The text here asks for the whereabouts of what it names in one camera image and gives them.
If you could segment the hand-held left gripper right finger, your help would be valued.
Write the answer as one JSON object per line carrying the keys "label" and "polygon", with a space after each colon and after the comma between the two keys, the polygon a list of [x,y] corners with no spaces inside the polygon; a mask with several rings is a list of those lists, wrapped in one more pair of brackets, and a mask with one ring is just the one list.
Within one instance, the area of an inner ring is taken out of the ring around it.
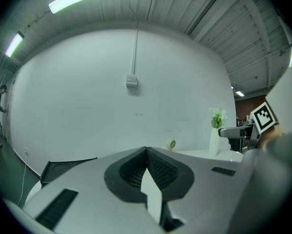
{"label": "hand-held left gripper right finger", "polygon": [[165,234],[228,234],[240,198],[242,154],[170,152],[148,148],[148,169],[161,189],[160,227]]}

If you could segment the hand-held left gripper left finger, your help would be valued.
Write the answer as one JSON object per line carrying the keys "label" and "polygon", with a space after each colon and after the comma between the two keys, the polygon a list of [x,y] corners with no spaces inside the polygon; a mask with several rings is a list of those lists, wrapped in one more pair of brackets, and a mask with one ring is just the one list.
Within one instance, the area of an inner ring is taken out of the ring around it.
{"label": "hand-held left gripper left finger", "polygon": [[57,234],[165,234],[146,208],[147,196],[122,180],[105,181],[113,163],[128,160],[134,148],[81,163],[44,186],[23,210],[34,220],[66,191],[76,196],[54,226]]}

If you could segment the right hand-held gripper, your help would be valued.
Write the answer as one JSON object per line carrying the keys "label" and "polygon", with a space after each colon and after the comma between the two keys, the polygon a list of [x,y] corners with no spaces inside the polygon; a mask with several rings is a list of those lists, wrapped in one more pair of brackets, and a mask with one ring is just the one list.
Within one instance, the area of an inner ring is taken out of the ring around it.
{"label": "right hand-held gripper", "polygon": [[247,138],[249,144],[242,149],[245,153],[259,147],[259,142],[271,134],[277,139],[269,141],[268,147],[281,151],[292,151],[292,67],[267,94],[266,101],[250,113],[244,126],[218,129],[218,135],[226,138]]}

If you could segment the white curved desk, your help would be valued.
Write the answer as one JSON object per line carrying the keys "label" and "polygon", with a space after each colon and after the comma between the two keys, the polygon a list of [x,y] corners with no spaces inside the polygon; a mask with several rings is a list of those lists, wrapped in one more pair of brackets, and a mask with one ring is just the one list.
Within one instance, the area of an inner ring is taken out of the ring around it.
{"label": "white curved desk", "polygon": [[142,147],[71,168],[24,206],[59,234],[97,231],[163,233],[183,230],[201,213],[234,208],[243,156],[232,151],[208,158],[204,151]]}

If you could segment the person's right hand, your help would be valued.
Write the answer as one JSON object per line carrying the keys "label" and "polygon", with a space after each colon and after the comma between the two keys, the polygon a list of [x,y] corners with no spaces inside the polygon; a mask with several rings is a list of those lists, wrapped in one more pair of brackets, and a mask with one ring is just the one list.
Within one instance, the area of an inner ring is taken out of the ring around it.
{"label": "person's right hand", "polygon": [[260,140],[257,143],[258,148],[262,148],[269,141],[276,139],[282,135],[282,129],[280,124],[275,124],[273,127],[267,129],[262,133]]}

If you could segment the white ribbed vase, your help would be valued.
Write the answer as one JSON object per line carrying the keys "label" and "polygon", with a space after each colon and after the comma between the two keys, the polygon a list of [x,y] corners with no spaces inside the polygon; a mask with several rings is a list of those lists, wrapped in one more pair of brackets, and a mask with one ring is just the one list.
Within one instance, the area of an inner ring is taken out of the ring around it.
{"label": "white ribbed vase", "polygon": [[219,134],[217,128],[212,128],[212,132],[210,135],[210,144],[209,144],[209,152],[210,156],[217,156],[219,149]]}

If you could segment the white flower bouquet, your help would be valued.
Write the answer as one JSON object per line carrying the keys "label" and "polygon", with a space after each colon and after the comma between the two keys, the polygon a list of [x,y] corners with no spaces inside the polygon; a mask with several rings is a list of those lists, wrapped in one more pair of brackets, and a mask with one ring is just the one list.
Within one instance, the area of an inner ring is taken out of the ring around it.
{"label": "white flower bouquet", "polygon": [[228,117],[226,110],[220,108],[209,108],[209,113],[212,115],[211,125],[213,128],[219,129],[225,124]]}

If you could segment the white wall junction box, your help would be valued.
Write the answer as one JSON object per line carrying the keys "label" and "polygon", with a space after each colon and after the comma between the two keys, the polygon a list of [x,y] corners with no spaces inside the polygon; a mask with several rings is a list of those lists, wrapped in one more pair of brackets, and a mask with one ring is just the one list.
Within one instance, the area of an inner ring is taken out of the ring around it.
{"label": "white wall junction box", "polygon": [[137,87],[138,86],[138,78],[136,75],[127,75],[126,76],[126,87]]}

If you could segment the white wall conduit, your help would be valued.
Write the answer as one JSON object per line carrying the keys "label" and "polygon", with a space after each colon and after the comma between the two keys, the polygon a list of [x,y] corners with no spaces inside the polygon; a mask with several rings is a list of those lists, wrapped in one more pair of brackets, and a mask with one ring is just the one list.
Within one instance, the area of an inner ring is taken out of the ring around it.
{"label": "white wall conduit", "polygon": [[137,50],[138,33],[139,33],[139,25],[138,25],[138,21],[137,21],[136,22],[136,35],[135,35],[135,41],[134,41],[134,47],[133,47],[133,55],[132,55],[131,75],[135,75],[136,50]]}

